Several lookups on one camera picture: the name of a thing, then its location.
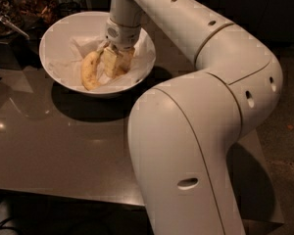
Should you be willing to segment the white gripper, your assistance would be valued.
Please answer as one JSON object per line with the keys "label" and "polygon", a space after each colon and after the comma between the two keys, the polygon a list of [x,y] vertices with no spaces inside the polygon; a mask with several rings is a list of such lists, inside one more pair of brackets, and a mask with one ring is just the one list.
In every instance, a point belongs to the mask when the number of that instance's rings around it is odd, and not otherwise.
{"label": "white gripper", "polygon": [[[125,72],[128,72],[130,69],[135,52],[133,46],[139,39],[140,30],[140,25],[131,27],[116,24],[111,19],[106,21],[105,36],[112,45],[121,50],[119,67]],[[116,63],[118,56],[118,53],[110,46],[106,47],[103,51],[104,73],[109,78],[115,78],[117,75]]]}

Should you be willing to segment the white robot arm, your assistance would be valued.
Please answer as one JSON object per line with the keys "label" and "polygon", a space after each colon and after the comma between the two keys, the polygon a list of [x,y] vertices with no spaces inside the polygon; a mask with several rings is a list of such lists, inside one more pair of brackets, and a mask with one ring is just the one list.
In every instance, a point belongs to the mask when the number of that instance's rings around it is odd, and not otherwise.
{"label": "white robot arm", "polygon": [[154,235],[245,235],[226,155],[276,107],[276,56],[195,0],[112,0],[106,32],[129,47],[149,18],[194,66],[135,102],[128,145]]}

